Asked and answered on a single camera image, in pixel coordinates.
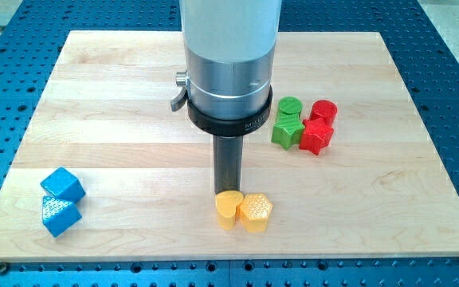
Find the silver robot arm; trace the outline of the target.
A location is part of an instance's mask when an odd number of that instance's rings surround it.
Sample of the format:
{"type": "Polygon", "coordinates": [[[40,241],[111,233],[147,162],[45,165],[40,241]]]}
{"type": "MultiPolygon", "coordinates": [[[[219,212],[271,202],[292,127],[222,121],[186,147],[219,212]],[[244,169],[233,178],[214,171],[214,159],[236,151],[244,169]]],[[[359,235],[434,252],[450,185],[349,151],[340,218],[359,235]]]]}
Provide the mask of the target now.
{"type": "Polygon", "coordinates": [[[190,102],[236,120],[257,113],[271,88],[281,0],[181,0],[190,102]]]}

